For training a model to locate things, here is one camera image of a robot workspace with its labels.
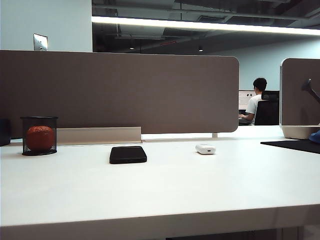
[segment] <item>white t-shirt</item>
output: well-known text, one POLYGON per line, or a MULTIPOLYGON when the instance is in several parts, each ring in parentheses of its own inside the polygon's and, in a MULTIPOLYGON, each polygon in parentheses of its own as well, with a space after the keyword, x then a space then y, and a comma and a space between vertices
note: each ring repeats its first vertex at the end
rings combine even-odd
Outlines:
POLYGON ((249 114, 254 114, 254 118, 252 120, 252 123, 254 123, 255 120, 256 120, 256 111, 257 111, 257 107, 258 107, 258 102, 259 101, 262 101, 261 94, 253 96, 249 100, 248 106, 246 107, 246 110, 245 110, 249 114))

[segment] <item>mesh pen holder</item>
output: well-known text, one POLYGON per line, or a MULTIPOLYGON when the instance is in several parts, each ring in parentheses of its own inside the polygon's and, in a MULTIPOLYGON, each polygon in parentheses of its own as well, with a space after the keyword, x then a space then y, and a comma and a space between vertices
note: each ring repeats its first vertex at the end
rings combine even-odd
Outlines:
POLYGON ((25 156, 57 152, 56 116, 25 116, 22 119, 23 153, 25 156))

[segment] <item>black smartphone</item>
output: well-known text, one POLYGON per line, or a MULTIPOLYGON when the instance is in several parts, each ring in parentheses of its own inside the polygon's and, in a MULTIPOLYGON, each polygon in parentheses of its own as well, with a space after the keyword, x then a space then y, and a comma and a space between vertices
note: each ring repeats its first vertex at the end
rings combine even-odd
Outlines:
POLYGON ((141 146, 114 146, 111 149, 111 164, 145 163, 147 155, 141 146))

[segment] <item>dark ceiling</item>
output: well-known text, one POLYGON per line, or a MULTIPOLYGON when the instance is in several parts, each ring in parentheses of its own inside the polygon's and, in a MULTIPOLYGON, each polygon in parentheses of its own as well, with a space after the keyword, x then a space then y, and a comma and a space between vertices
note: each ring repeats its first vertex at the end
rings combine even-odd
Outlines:
MULTIPOLYGON (((320 30, 320 0, 92 0, 92 15, 320 30)), ((93 51, 199 54, 314 38, 92 23, 93 51)))

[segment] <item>orange ball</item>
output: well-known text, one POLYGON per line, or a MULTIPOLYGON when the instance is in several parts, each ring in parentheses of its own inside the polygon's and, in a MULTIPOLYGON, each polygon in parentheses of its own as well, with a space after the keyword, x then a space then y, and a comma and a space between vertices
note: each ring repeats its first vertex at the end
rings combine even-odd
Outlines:
POLYGON ((31 151, 48 151, 55 143, 54 131, 48 126, 32 126, 26 132, 26 145, 31 151))

